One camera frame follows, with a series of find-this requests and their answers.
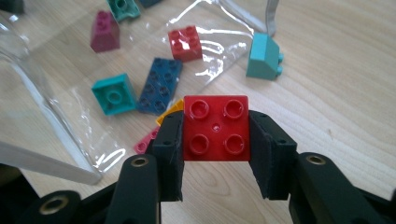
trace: teal lego brick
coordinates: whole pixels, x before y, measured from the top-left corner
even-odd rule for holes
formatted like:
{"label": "teal lego brick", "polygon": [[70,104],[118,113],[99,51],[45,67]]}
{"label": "teal lego brick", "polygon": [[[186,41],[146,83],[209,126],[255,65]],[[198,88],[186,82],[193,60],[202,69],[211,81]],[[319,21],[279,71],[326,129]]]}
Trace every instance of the teal lego brick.
{"label": "teal lego brick", "polygon": [[136,109],[136,96],[126,74],[95,82],[92,92],[105,115],[115,115]]}
{"label": "teal lego brick", "polygon": [[120,22],[126,18],[136,18],[140,16],[139,7],[134,0],[107,0],[114,19]]}
{"label": "teal lego brick", "polygon": [[247,64],[247,77],[274,80],[282,73],[283,54],[271,36],[255,33]]}

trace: red lego brick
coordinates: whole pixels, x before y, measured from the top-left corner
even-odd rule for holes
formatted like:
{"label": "red lego brick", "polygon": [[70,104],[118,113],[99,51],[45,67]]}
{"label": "red lego brick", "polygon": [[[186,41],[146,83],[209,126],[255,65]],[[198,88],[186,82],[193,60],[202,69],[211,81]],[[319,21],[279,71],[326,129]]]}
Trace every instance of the red lego brick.
{"label": "red lego brick", "polygon": [[183,63],[202,59],[202,46],[195,26],[168,33],[174,59]]}
{"label": "red lego brick", "polygon": [[120,27],[111,12],[97,13],[92,26],[91,48],[96,53],[120,48]]}
{"label": "red lego brick", "polygon": [[160,130],[160,127],[156,127],[153,129],[148,135],[143,137],[140,142],[138,142],[136,145],[134,145],[134,151],[137,154],[145,154],[146,150],[148,149],[149,146],[149,141],[152,139],[155,139],[157,137],[157,133]]}
{"label": "red lego brick", "polygon": [[249,161],[246,96],[184,97],[185,161]]}

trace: blue lego brick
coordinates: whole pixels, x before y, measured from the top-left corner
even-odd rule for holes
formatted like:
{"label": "blue lego brick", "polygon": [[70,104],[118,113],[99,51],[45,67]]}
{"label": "blue lego brick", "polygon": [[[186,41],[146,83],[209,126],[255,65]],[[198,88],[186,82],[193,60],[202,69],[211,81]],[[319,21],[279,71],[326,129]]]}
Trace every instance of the blue lego brick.
{"label": "blue lego brick", "polygon": [[180,60],[155,58],[140,95],[137,110],[155,115],[165,112],[175,93],[181,68]]}
{"label": "blue lego brick", "polygon": [[282,73],[283,54],[271,36],[255,33],[247,64],[248,77],[274,80]]}
{"label": "blue lego brick", "polygon": [[136,109],[134,88],[125,73],[96,81],[92,92],[106,115]]}
{"label": "blue lego brick", "polygon": [[140,16],[140,10],[134,0],[107,0],[107,3],[117,22],[128,17],[136,18]]}
{"label": "blue lego brick", "polygon": [[139,1],[143,7],[151,7],[151,6],[161,2],[161,0],[139,0]]}

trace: wood grain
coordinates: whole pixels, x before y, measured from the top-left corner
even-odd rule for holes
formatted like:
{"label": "wood grain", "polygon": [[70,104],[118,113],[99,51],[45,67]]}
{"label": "wood grain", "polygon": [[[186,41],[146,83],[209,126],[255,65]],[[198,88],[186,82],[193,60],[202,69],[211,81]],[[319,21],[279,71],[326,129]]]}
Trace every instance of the wood grain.
{"label": "wood grain", "polygon": [[[140,92],[152,57],[169,52],[139,43],[190,3],[163,0],[144,10],[138,20],[121,25],[122,48],[103,54],[93,53],[89,38],[96,11],[107,9],[105,1],[26,1],[27,14],[14,28],[29,39],[49,84],[63,90],[56,96],[71,100],[70,89],[78,87],[91,99],[87,105],[98,129],[117,125],[113,134],[129,139],[124,144],[129,156],[134,143],[155,127],[155,117],[133,112],[105,119],[83,88],[127,72]],[[249,108],[270,115],[299,152],[326,155],[352,184],[389,199],[396,188],[395,11],[392,0],[280,1],[275,41],[285,54],[283,74],[276,81],[247,78],[245,54],[201,94],[247,95]],[[197,23],[210,20],[209,12],[201,12]],[[183,95],[189,88],[179,85],[178,91]],[[76,116],[73,108],[66,110]],[[96,186],[23,173],[40,196],[73,189],[87,197],[116,181],[120,166]],[[183,203],[163,203],[163,223],[291,223],[288,203],[263,200],[246,162],[186,162],[183,194]]]}

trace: light wood tabletop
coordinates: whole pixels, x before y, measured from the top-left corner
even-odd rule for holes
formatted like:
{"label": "light wood tabletop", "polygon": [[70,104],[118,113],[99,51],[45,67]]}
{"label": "light wood tabletop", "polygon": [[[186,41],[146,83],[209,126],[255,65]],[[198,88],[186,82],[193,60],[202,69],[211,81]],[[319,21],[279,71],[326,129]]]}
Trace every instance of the light wood tabletop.
{"label": "light wood tabletop", "polygon": [[[97,11],[108,10],[105,0],[25,3],[26,14],[12,22],[13,28],[27,40],[55,95],[60,101],[76,91],[86,96],[82,106],[90,111],[93,134],[113,127],[112,134],[126,148],[94,186],[23,170],[39,196],[71,189],[85,198],[117,181],[122,161],[134,155],[133,145],[156,125],[155,116],[135,111],[106,118],[94,101],[91,84],[127,73],[136,93],[141,92],[152,58],[172,57],[153,35],[165,31],[167,21],[192,1],[162,0],[142,10],[140,18],[120,24],[120,49],[100,54],[91,50],[90,35]],[[183,22],[234,28],[211,10],[192,11],[195,20]],[[329,157],[353,185],[390,199],[396,188],[395,11],[393,0],[281,0],[274,40],[285,55],[282,75],[274,81],[246,77],[247,47],[202,91],[194,92],[198,89],[182,78],[177,96],[246,95],[249,109],[277,122],[298,143],[298,152]],[[10,14],[1,16],[8,20]],[[193,68],[191,64],[182,75]],[[72,125],[81,122],[71,120],[80,116],[78,109],[64,110]],[[66,154],[57,153],[55,157]],[[264,200],[247,162],[186,162],[182,191],[183,202],[162,204],[163,223],[291,223],[288,202]]]}

